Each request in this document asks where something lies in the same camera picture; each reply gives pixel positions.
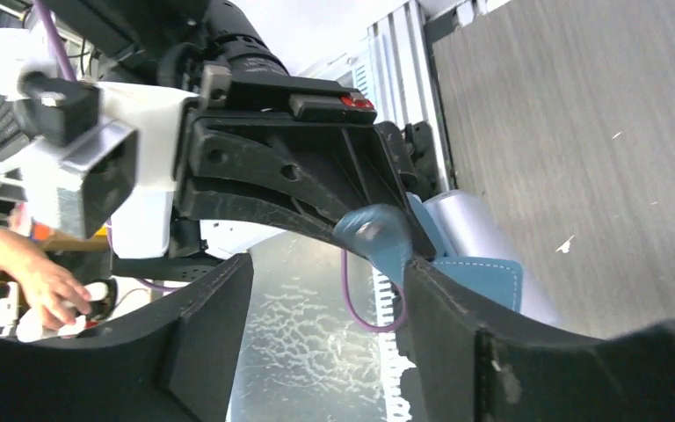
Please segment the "gray surface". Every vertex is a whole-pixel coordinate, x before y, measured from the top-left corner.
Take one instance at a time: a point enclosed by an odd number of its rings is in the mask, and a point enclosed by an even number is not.
[[[252,250],[255,280],[232,422],[374,422],[386,416],[377,337],[345,311],[337,248],[293,233]],[[356,309],[374,321],[371,267],[349,259]]]
[[[675,317],[675,2],[513,0],[433,52],[457,180],[568,326]]]

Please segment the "bolt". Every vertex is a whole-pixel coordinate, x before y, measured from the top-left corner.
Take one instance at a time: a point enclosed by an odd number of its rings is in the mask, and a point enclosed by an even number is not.
[[[376,235],[378,235],[381,232],[381,227],[377,224],[367,222],[364,225],[362,225],[358,231],[356,231],[357,236],[361,236],[364,239],[371,241],[374,240]]]
[[[66,99],[65,94],[60,92],[43,92],[40,94],[40,102],[45,107],[57,107],[61,105],[61,102]]]

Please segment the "finger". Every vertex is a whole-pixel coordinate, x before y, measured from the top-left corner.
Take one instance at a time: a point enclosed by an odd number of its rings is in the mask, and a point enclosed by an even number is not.
[[[80,294],[76,291],[73,286],[70,286],[68,282],[61,283],[58,282],[51,286],[53,292],[58,294],[63,299],[71,302],[79,309],[79,312],[82,314],[88,314],[91,312],[91,305],[87,302]]]
[[[76,281],[73,276],[66,278],[65,281],[66,284],[71,286],[71,288],[73,288],[86,302],[91,300],[91,294],[89,293],[89,290],[87,290],[86,287],[84,287],[81,283]]]
[[[58,297],[55,293],[47,294],[47,298],[43,303],[43,306],[50,311],[56,318],[58,318],[62,323],[66,325],[73,325],[76,323],[76,318],[74,318],[74,313],[69,310],[68,307],[63,305],[63,300]]]
[[[63,327],[63,323],[58,318],[53,316],[49,310],[43,306],[40,306],[39,309],[40,311],[38,315],[40,316],[40,322],[45,328],[58,331],[61,329],[61,327]]]

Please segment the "orange object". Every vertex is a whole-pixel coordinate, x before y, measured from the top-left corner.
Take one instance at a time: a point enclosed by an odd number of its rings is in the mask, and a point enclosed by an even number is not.
[[[46,240],[40,241],[43,251],[106,251],[110,249],[107,237],[94,236],[89,240],[80,240],[75,237],[53,232]]]
[[[43,226],[42,224],[38,222],[33,223],[33,235],[32,238],[34,240],[47,240],[49,237],[53,235],[53,230],[50,229],[48,226]]]

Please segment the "human hand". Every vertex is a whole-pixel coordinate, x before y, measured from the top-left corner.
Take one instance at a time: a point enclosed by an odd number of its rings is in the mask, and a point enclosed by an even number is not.
[[[64,302],[72,303],[83,314],[91,312],[89,291],[69,270],[47,258],[33,261],[12,276],[46,328],[58,330],[76,323],[75,313]]]

